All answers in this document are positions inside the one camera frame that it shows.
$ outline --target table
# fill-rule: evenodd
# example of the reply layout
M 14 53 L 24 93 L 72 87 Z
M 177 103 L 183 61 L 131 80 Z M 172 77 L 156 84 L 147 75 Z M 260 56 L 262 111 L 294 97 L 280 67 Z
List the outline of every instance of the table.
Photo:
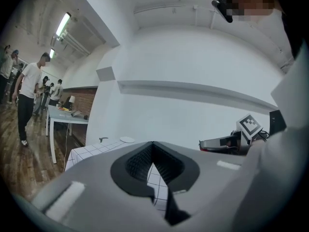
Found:
M 88 157 L 95 157 L 96 155 L 108 153 L 113 150 L 121 150 L 123 147 L 138 143 L 141 142 L 134 142 L 130 144 L 124 143 L 119 139 L 103 139 L 102 143 L 73 149 L 70 152 L 65 171 Z M 154 188 L 154 206 L 159 213 L 164 216 L 168 199 L 168 187 L 154 164 L 152 164 L 149 169 L 147 185 Z
M 88 124 L 88 120 L 85 120 L 82 115 L 77 115 L 72 117 L 69 112 L 58 110 L 55 106 L 48 105 L 47 115 L 46 115 L 46 128 L 45 135 L 48 136 L 48 118 L 50 118 L 50 128 L 49 128 L 49 140 L 50 140 L 50 150 L 52 153 L 53 163 L 57 163 L 55 155 L 55 145 L 54 145 L 54 122 L 69 123 L 68 127 L 70 129 L 70 136 L 72 136 L 72 124 Z

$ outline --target wall shelf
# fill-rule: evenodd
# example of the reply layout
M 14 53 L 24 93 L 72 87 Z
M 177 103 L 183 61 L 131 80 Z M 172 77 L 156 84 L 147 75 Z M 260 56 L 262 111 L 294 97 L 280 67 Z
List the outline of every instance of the wall shelf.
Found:
M 118 81 L 122 94 L 213 103 L 269 115 L 278 107 L 236 91 L 208 85 L 150 80 Z

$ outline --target white t-shirt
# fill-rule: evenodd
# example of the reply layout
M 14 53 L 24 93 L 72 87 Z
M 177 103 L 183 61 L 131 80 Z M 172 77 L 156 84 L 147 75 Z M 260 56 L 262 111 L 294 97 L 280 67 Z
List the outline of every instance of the white t-shirt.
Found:
M 40 94 L 43 94 L 45 91 L 45 85 L 43 84 L 43 80 L 40 80 L 39 84 L 38 84 L 38 91 Z
M 13 65 L 17 65 L 17 63 L 15 59 L 12 59 L 9 53 L 6 53 L 3 58 L 5 58 L 5 62 L 0 66 L 0 75 L 5 79 L 9 79 Z
M 54 88 L 54 92 L 52 93 L 50 99 L 53 101 L 58 101 L 60 96 L 62 95 L 63 87 L 61 84 L 57 84 Z
M 34 89 L 41 79 L 42 71 L 39 69 L 37 63 L 31 63 L 27 65 L 22 74 L 25 75 L 25 77 L 20 89 L 20 94 L 34 99 Z

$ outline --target white tiled counter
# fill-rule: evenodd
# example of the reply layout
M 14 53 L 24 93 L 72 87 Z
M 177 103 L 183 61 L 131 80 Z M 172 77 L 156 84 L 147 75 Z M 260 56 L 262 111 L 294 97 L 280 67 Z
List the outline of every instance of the white tiled counter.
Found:
M 124 143 L 120 140 L 105 139 L 102 143 L 73 149 L 70 152 L 65 171 L 88 157 L 118 150 L 133 144 Z M 168 187 L 153 164 L 148 172 L 147 185 L 154 188 L 154 206 L 164 216 L 168 199 Z

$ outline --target lamp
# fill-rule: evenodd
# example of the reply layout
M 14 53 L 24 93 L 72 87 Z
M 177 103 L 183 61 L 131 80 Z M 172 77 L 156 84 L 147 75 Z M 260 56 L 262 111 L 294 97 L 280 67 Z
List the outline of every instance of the lamp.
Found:
M 62 20 L 61 20 L 61 22 L 60 22 L 60 24 L 59 24 L 59 27 L 58 27 L 58 29 L 57 29 L 57 31 L 56 31 L 56 35 L 58 35 L 58 36 L 61 35 L 61 33 L 62 33 L 64 27 L 66 26 L 66 24 L 67 24 L 67 22 L 68 22 L 68 20 L 69 20 L 70 17 L 71 17 L 70 13 L 66 13 L 66 14 L 63 16 L 63 18 L 62 18 Z
M 50 54 L 49 54 L 50 58 L 53 58 L 54 53 L 55 53 L 55 51 L 53 49 L 50 49 Z
M 75 96 L 71 95 L 69 102 L 70 102 L 70 110 L 71 110 L 72 109 L 72 105 L 75 102 Z

